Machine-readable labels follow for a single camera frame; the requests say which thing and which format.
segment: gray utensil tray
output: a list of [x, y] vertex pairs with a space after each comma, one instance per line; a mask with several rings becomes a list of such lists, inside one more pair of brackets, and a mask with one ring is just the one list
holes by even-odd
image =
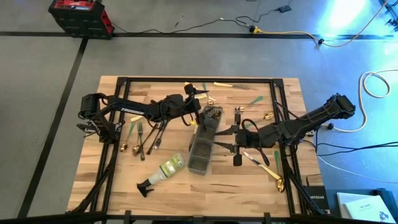
[[[214, 111], [219, 111], [220, 115], [214, 117], [206, 116], [213, 114]], [[204, 109], [205, 126], [199, 125], [196, 134], [193, 136], [193, 142], [190, 147], [190, 157], [188, 162], [188, 169], [195, 174], [205, 175], [211, 161], [213, 153], [213, 141], [217, 132], [220, 120], [223, 114], [223, 108], [219, 106], [206, 106]]]

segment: floor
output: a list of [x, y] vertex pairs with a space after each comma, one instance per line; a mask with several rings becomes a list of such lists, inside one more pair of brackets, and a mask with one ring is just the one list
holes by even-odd
[[[61, 32], [47, 12], [51, 0], [3, 0], [1, 31]], [[215, 19], [257, 17], [289, 0], [104, 0], [111, 20], [130, 32], [156, 28], [183, 29]], [[262, 30], [305, 30], [333, 37], [356, 34], [380, 7], [378, 0], [292, 0], [292, 10], [271, 12], [256, 25]], [[177, 28], [174, 24], [182, 17]], [[394, 34], [382, 11], [363, 34]], [[199, 33], [247, 33], [232, 22], [218, 21], [193, 29]], [[339, 44], [346, 40], [332, 40]], [[81, 44], [69, 37], [0, 36], [0, 218], [16, 217], [50, 130], [61, 95]], [[89, 40], [68, 97], [45, 170], [29, 216], [63, 213], [68, 203], [83, 144], [76, 128], [81, 96], [96, 91], [102, 75], [209, 75], [247, 77], [298, 77], [308, 111], [318, 108], [334, 93], [347, 95], [358, 106], [358, 79], [366, 71], [392, 69], [398, 59], [398, 41], [355, 40], [341, 48], [316, 48], [311, 40], [239, 38], [118, 37]], [[371, 98], [364, 93], [369, 117], [357, 133], [319, 132], [319, 142], [359, 147], [396, 140], [398, 78], [383, 74], [391, 95]], [[368, 88], [382, 95], [384, 84], [368, 80]], [[334, 121], [353, 129], [363, 121], [358, 112], [349, 120]], [[335, 152], [319, 147], [319, 153]], [[398, 182], [393, 148], [324, 157], [337, 167], [386, 182]], [[398, 199], [397, 184], [370, 180], [336, 170], [319, 161], [326, 189], [386, 188]]]

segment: black tape line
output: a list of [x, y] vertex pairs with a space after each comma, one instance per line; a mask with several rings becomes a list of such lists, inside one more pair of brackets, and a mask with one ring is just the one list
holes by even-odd
[[61, 100], [58, 104], [58, 108], [55, 112], [54, 119], [51, 123], [50, 131], [49, 131], [49, 133], [46, 137], [46, 140], [44, 142], [42, 153], [40, 154], [39, 161], [36, 165], [32, 179], [30, 180], [30, 184], [26, 191], [21, 208], [19, 209], [19, 213], [17, 216], [18, 218], [25, 218], [29, 212], [30, 206], [32, 205], [34, 195], [36, 193], [37, 187], [39, 186], [39, 182], [40, 182], [40, 179], [42, 177], [42, 174], [43, 174], [43, 171], [45, 168], [45, 163], [47, 162], [47, 159], [49, 158], [51, 147], [54, 142], [55, 135], [57, 134], [58, 127], [60, 126], [61, 118], [62, 118], [63, 112], [65, 111], [65, 107], [67, 105], [67, 101], [68, 101], [70, 92], [72, 90], [73, 83], [75, 82], [75, 78], [77, 75], [77, 71], [79, 70], [79, 66], [80, 66], [81, 60], [83, 58], [83, 54], [85, 53], [87, 43], [88, 43], [88, 39], [83, 39], [81, 41], [79, 51], [77, 52], [77, 55], [75, 57], [75, 61], [73, 63], [72, 69], [70, 70], [67, 83], [65, 85], [65, 88], [64, 88], [62, 96], [61, 96]]
[[[242, 39], [312, 39], [305, 34], [214, 34], [214, 33], [114, 33], [114, 37], [168, 37], [168, 38], [242, 38]], [[313, 34], [325, 40], [351, 40], [355, 35], [334, 35], [333, 37]], [[390, 40], [393, 35], [359, 35], [356, 40]]]
[[0, 31], [0, 36], [9, 37], [70, 37], [64, 32], [19, 32], [19, 31]]

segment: butcher block tabletop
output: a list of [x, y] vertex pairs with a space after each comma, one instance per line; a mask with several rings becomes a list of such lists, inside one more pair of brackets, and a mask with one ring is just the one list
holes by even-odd
[[[117, 76], [101, 77], [98, 92], [113, 95], [117, 79]], [[304, 100], [298, 78], [284, 78], [283, 81], [289, 110], [297, 115], [305, 114]], [[202, 90], [202, 83], [193, 84]], [[248, 106], [242, 113], [242, 119], [254, 120], [259, 128], [274, 122], [274, 118], [270, 120], [262, 119], [264, 113], [273, 111], [269, 84], [242, 84], [255, 90], [242, 90], [206, 83], [206, 89], [210, 91], [209, 95], [216, 99], [214, 105], [222, 106], [224, 110], [218, 131], [227, 129], [234, 123], [235, 107], [245, 106], [258, 96], [263, 96], [264, 99]], [[123, 97], [123, 88], [124, 85], [119, 97]], [[171, 94], [186, 96], [183, 88], [184, 82], [132, 82], [128, 99], [150, 103], [150, 100], [159, 101]], [[205, 107], [207, 99], [200, 100], [200, 103], [202, 108]], [[120, 145], [125, 142], [130, 129], [130, 119], [133, 116], [135, 115], [125, 113], [126, 124], [123, 126]], [[189, 115], [186, 115], [185, 119], [190, 121]], [[141, 119], [140, 122], [142, 122], [144, 128], [144, 139], [152, 128], [145, 119]], [[164, 132], [159, 149], [154, 149], [151, 155], [146, 155], [145, 161], [141, 161], [139, 155], [136, 157], [132, 155], [132, 146], [137, 144], [138, 136], [137, 128], [135, 128], [128, 140], [128, 149], [124, 152], [118, 152], [108, 214], [122, 215], [125, 210], [131, 210], [134, 215], [262, 217], [264, 213], [270, 213], [272, 217], [289, 217], [286, 192], [278, 192], [275, 180], [245, 156], [242, 158], [242, 166], [234, 167], [234, 155], [229, 150], [217, 145], [214, 146], [213, 156], [206, 175], [191, 173], [187, 167], [184, 167], [170, 178], [150, 186], [149, 188], [154, 189], [154, 191], [144, 198], [137, 189], [137, 183], [145, 181], [157, 171], [161, 164], [178, 152], [187, 162], [189, 158], [188, 147], [194, 129], [194, 126], [184, 125], [180, 118], [171, 120]], [[155, 134], [156, 132], [145, 143], [145, 152], [152, 144]], [[232, 136], [215, 137], [215, 141], [218, 142], [233, 143], [233, 139]], [[94, 186], [102, 148], [103, 144], [98, 141], [97, 135], [85, 139], [68, 210], [73, 210]], [[109, 147], [108, 160], [111, 149], [112, 147]], [[274, 156], [275, 150], [279, 150], [278, 144], [271, 149], [263, 149], [271, 163], [269, 168], [278, 173]], [[257, 150], [241, 149], [242, 154], [243, 152], [249, 153], [259, 162], [264, 163]], [[303, 184], [307, 175], [320, 173], [315, 150], [311, 144], [307, 142], [299, 144], [297, 158]], [[320, 175], [313, 175], [309, 178], [311, 185], [322, 185]], [[101, 210], [104, 186], [105, 183], [99, 193], [98, 210]], [[298, 195], [293, 184], [292, 192], [296, 212], [299, 212]]]

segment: cable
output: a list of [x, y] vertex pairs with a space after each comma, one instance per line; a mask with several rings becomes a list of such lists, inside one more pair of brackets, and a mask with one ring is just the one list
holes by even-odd
[[384, 4], [380, 7], [380, 9], [378, 10], [378, 12], [377, 12], [377, 13], [373, 16], [373, 18], [362, 28], [362, 30], [361, 30], [358, 34], [356, 34], [351, 40], [349, 40], [349, 41], [347, 41], [347, 42], [345, 42], [345, 43], [343, 43], [343, 44], [340, 44], [340, 45], [330, 45], [330, 44], [326, 44], [326, 43], [324, 43], [324, 40], [323, 40], [323, 39], [318, 39], [318, 38], [314, 37], [312, 34], [309, 34], [308, 32], [305, 32], [305, 31], [269, 32], [269, 31], [260, 30], [257, 26], [252, 26], [252, 27], [251, 27], [251, 32], [252, 32], [253, 34], [305, 34], [305, 35], [311, 37], [314, 41], [318, 41], [318, 44], [324, 44], [324, 45], [326, 45], [326, 46], [328, 46], [328, 47], [342, 47], [342, 46], [345, 46], [345, 45], [351, 43], [351, 42], [354, 41], [355, 39], [357, 39], [357, 38], [359, 37], [359, 35], [361, 35], [361, 33], [368, 27], [368, 25], [369, 25], [369, 24], [376, 18], [376, 16], [381, 12], [381, 10], [384, 8], [384, 6], [386, 6], [386, 4], [388, 3], [388, 1], [389, 1], [389, 0], [386, 0], [386, 1], [384, 2]]
[[314, 145], [314, 143], [312, 143], [312, 142], [310, 142], [310, 141], [308, 141], [308, 140], [303, 139], [303, 142], [310, 143], [314, 148], [316, 147], [316, 146]]
[[274, 101], [274, 103], [276, 104], [275, 105], [275, 107], [277, 108], [277, 110], [278, 110], [278, 117], [280, 117], [280, 120], [281, 121], [285, 121], [285, 118], [284, 118], [284, 114], [282, 113], [282, 110], [278, 107], [278, 105], [280, 105], [278, 102], [276, 102], [276, 100]]
[[[379, 73], [382, 72], [398, 72], [398, 69], [391, 69], [391, 70], [383, 70], [383, 71], [378, 71], [378, 72], [365, 72], [364, 74], [362, 74], [359, 78], [359, 91], [358, 91], [358, 97], [359, 97], [359, 108], [361, 108], [362, 114], [363, 114], [363, 123], [362, 125], [354, 130], [344, 130], [344, 129], [340, 129], [340, 128], [333, 128], [337, 131], [342, 131], [345, 133], [353, 133], [356, 131], [359, 131], [361, 129], [363, 129], [363, 127], [365, 127], [366, 122], [368, 121], [368, 116], [366, 115], [365, 109], [363, 107], [363, 101], [362, 101], [362, 85], [361, 83], [363, 82], [363, 89], [365, 90], [366, 93], [368, 93], [370, 96], [373, 96], [375, 98], [385, 98], [390, 94], [391, 91], [391, 87], [390, 84], [387, 82], [386, 79], [384, 79], [382, 76], [379, 75]], [[379, 78], [380, 80], [382, 80], [384, 82], [384, 84], [386, 84], [387, 86], [387, 93], [385, 95], [379, 96], [379, 95], [375, 95], [373, 93], [371, 93], [368, 88], [366, 87], [366, 80], [371, 77], [371, 76], [375, 76], [377, 78]]]
[[338, 170], [347, 172], [347, 173], [349, 173], [349, 174], [354, 174], [354, 175], [357, 175], [357, 176], [360, 176], [360, 177], [364, 177], [364, 178], [367, 178], [367, 179], [370, 179], [370, 180], [375, 180], [375, 181], [377, 181], [377, 182], [382, 182], [382, 183], [387, 183], [387, 184], [398, 184], [398, 182], [385, 181], [385, 180], [378, 180], [378, 179], [375, 179], [375, 178], [372, 178], [372, 177], [367, 177], [367, 176], [362, 175], [362, 174], [357, 174], [357, 173], [352, 172], [352, 171], [349, 171], [349, 170], [344, 170], [344, 169], [342, 169], [342, 168], [339, 168], [339, 167], [337, 167], [337, 166], [334, 166], [334, 165], [328, 163], [327, 161], [324, 161], [324, 160], [323, 160], [321, 157], [319, 157], [319, 156], [318, 156], [318, 158], [319, 158], [322, 162], [324, 162], [326, 165], [328, 165], [328, 166], [330, 166], [330, 167], [332, 167], [332, 168], [335, 168], [335, 169], [338, 169]]
[[92, 136], [93, 134], [98, 134], [98, 129], [95, 131], [95, 132], [92, 132], [92, 133], [89, 133], [89, 134], [86, 134], [85, 136], [83, 136], [83, 138], [87, 138], [88, 136]]
[[318, 130], [315, 133], [315, 154], [318, 154]]
[[294, 145], [294, 146], [293, 146], [293, 151], [290, 152], [289, 155], [286, 154], [286, 156], [289, 157], [289, 156], [292, 156], [292, 154], [296, 154], [296, 152], [297, 152], [298, 149], [299, 149], [299, 146], [298, 146], [298, 145]]
[[280, 7], [276, 8], [276, 9], [271, 9], [270, 11], [268, 11], [268, 12], [266, 12], [266, 13], [264, 13], [264, 14], [261, 14], [261, 15], [259, 16], [258, 20], [252, 19], [252, 18], [250, 18], [249, 16], [238, 16], [237, 18], [235, 18], [235, 20], [238, 21], [238, 22], [241, 22], [241, 23], [243, 23], [243, 24], [246, 24], [247, 26], [249, 26], [249, 24], [247, 24], [247, 23], [245, 23], [245, 22], [243, 22], [243, 21], [241, 21], [241, 20], [239, 20], [239, 19], [246, 18], [246, 19], [251, 20], [252, 22], [260, 22], [261, 17], [266, 16], [266, 15], [270, 14], [271, 12], [279, 11], [279, 9], [280, 9]]
[[211, 22], [207, 22], [207, 23], [202, 24], [202, 25], [197, 25], [197, 26], [189, 27], [189, 28], [187, 28], [187, 29], [175, 30], [175, 31], [172, 31], [172, 32], [162, 32], [162, 31], [159, 31], [159, 30], [157, 30], [157, 29], [149, 29], [149, 30], [144, 30], [144, 31], [141, 31], [141, 32], [128, 32], [127, 30], [125, 30], [125, 29], [119, 27], [119, 26], [116, 25], [115, 23], [112, 22], [112, 24], [113, 24], [115, 27], [117, 27], [117, 28], [123, 30], [124, 32], [126, 32], [126, 33], [128, 33], [128, 34], [143, 34], [143, 33], [146, 33], [146, 32], [155, 31], [155, 32], [158, 32], [158, 33], [163, 34], [163, 35], [169, 35], [169, 34], [175, 34], [175, 33], [178, 33], [178, 32], [188, 31], [188, 30], [191, 30], [191, 29], [194, 29], [194, 28], [204, 27], [204, 26], [213, 24], [213, 23], [215, 23], [215, 22], [217, 22], [217, 21], [234, 22], [234, 23], [236, 23], [238, 26], [245, 27], [245, 28], [249, 28], [249, 26], [239, 24], [238, 22], [236, 22], [236, 21], [233, 20], [233, 19], [223, 19], [223, 18], [219, 18], [219, 19], [216, 19], [216, 20], [211, 21]]
[[257, 127], [256, 123], [255, 123], [253, 120], [251, 120], [251, 119], [244, 119], [244, 120], [241, 122], [241, 124], [242, 124], [242, 129], [244, 129], [244, 130], [246, 130], [246, 131], [247, 131], [248, 129], [247, 129], [247, 128], [245, 127], [245, 125], [244, 125], [245, 122], [249, 122], [249, 123], [253, 124], [253, 126], [254, 126], [255, 129], [257, 130], [257, 135], [258, 135], [258, 137], [259, 137], [259, 147], [256, 148], [256, 149], [260, 152], [261, 157], [262, 157], [262, 160], [266, 163], [267, 166], [269, 166], [269, 160], [268, 160], [267, 156], [264, 154], [264, 152], [262, 151], [261, 141], [260, 141], [260, 134], [259, 134], [259, 128]]
[[365, 146], [365, 147], [360, 147], [360, 148], [336, 146], [336, 145], [332, 145], [332, 144], [328, 144], [328, 143], [320, 143], [320, 144], [317, 144], [317, 146], [326, 145], [326, 146], [338, 147], [338, 148], [342, 148], [342, 149], [351, 149], [350, 151], [338, 151], [338, 152], [334, 152], [334, 153], [330, 153], [330, 154], [318, 155], [318, 156], [332, 156], [332, 155], [336, 155], [336, 154], [340, 154], [340, 153], [349, 153], [349, 152], [360, 151], [360, 150], [364, 150], [364, 149], [375, 149], [375, 148], [380, 148], [380, 147], [398, 147], [397, 144], [398, 144], [398, 142], [389, 142], [389, 143], [378, 144], [378, 145], [373, 145], [373, 146]]

